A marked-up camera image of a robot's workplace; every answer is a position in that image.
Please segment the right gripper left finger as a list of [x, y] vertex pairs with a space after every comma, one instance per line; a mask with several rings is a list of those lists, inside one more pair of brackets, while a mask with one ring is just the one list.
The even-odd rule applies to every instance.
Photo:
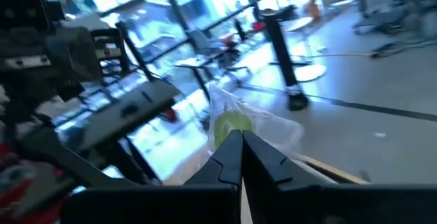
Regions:
[[89, 188], [69, 197], [61, 224], [240, 224], [243, 136], [228, 134], [205, 165], [179, 186]]

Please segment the green candy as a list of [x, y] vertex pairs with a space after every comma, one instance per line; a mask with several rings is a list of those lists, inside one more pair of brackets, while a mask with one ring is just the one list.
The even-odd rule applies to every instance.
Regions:
[[208, 147], [211, 152], [222, 144], [233, 130], [251, 131], [272, 147], [297, 158], [304, 128], [295, 121], [259, 109], [218, 85], [209, 85], [210, 123]]

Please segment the grey office chair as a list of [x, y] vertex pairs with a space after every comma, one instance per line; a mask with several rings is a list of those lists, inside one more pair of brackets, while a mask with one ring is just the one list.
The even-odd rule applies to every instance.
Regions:
[[227, 38], [209, 38], [202, 30], [193, 29], [188, 32], [188, 36], [207, 65], [214, 64], [223, 74], [228, 74], [235, 81], [236, 76], [233, 72], [245, 70], [247, 74], [251, 73], [249, 67], [236, 65], [239, 62], [240, 51], [236, 48], [237, 43], [234, 42], [232, 34]]

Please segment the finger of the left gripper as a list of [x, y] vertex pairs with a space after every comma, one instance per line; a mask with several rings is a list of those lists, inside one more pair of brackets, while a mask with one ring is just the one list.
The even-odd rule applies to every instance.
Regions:
[[81, 149], [112, 142], [174, 104], [179, 89], [160, 80], [145, 82], [86, 119]]
[[24, 157], [46, 161], [67, 173], [79, 184], [86, 187], [136, 187], [127, 179], [111, 178], [98, 168], [64, 147], [57, 133], [44, 127], [15, 139], [15, 147]]

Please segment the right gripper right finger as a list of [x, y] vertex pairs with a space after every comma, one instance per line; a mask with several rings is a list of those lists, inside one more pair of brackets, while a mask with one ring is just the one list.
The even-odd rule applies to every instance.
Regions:
[[437, 185], [328, 183], [254, 133], [243, 137], [255, 224], [437, 224]]

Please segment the black floor post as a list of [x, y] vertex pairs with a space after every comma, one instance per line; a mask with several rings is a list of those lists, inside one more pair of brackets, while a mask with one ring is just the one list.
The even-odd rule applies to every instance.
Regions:
[[275, 10], [263, 10], [261, 15], [264, 20], [266, 32], [272, 42], [277, 62], [285, 82], [285, 92], [288, 96], [288, 109], [300, 111], [306, 109], [309, 101], [303, 94], [292, 66], [292, 60], [287, 50], [280, 24], [277, 20], [278, 12]]

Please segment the black stool frame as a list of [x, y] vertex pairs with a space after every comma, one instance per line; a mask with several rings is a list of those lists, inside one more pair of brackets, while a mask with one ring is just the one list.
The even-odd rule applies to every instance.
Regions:
[[126, 76], [130, 73], [130, 60], [119, 29], [91, 30], [91, 37], [103, 76]]

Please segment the white round pedestal table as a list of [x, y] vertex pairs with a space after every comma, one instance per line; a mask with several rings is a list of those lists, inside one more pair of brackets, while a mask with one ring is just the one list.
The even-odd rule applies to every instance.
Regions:
[[314, 81], [326, 73], [326, 66], [314, 62], [315, 54], [309, 41], [309, 26], [314, 19], [310, 16], [304, 16], [291, 20], [285, 26], [285, 32], [297, 33], [301, 36], [301, 41], [305, 48], [305, 54], [298, 56], [299, 61], [292, 61], [294, 74], [298, 82]]

